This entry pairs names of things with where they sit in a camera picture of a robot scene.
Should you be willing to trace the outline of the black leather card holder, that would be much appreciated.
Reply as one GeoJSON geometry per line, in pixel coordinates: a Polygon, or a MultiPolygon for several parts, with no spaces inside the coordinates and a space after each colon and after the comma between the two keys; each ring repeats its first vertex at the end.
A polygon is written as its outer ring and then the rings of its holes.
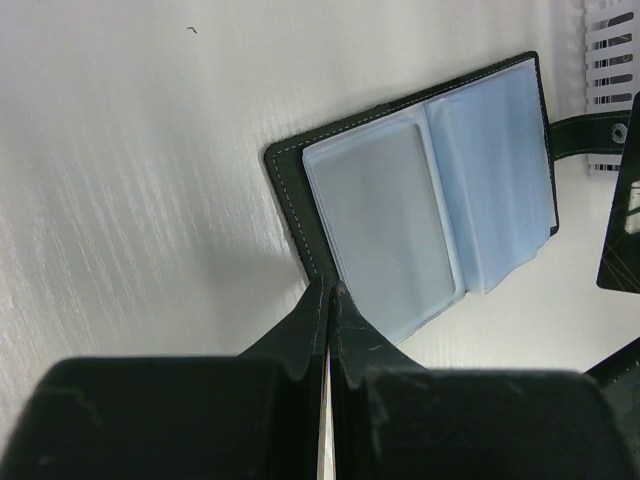
{"type": "Polygon", "coordinates": [[[560,226],[555,162],[619,154],[629,116],[551,122],[528,51],[273,143],[263,161],[306,274],[343,282],[396,343],[534,259],[560,226]]]}

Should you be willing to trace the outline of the black card with gold print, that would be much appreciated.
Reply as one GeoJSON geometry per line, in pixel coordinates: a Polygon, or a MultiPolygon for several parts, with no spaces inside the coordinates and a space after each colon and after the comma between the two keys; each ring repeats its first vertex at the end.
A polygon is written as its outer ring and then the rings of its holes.
{"type": "Polygon", "coordinates": [[[639,293],[639,94],[634,96],[596,284],[639,293]]]}

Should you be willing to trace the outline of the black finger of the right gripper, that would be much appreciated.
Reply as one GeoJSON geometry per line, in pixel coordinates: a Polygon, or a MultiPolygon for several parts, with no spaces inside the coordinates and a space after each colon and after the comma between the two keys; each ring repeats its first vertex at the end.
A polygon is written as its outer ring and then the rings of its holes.
{"type": "Polygon", "coordinates": [[[637,338],[587,370],[585,374],[601,387],[607,387],[639,367],[639,351],[640,338],[637,338]]]}

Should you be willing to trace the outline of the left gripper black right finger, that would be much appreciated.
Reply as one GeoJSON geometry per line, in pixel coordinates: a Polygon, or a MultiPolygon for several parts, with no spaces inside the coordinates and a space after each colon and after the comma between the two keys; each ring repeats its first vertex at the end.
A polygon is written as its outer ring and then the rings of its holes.
{"type": "Polygon", "coordinates": [[[588,376],[428,369],[359,312],[329,307],[334,461],[340,479],[635,479],[614,412],[588,376]]]}

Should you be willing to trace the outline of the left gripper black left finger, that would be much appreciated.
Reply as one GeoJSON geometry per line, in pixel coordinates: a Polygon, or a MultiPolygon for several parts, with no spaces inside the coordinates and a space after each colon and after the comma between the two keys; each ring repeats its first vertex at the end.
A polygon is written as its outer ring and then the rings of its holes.
{"type": "Polygon", "coordinates": [[[34,388],[5,479],[313,479],[330,288],[236,356],[76,357],[34,388]]]}

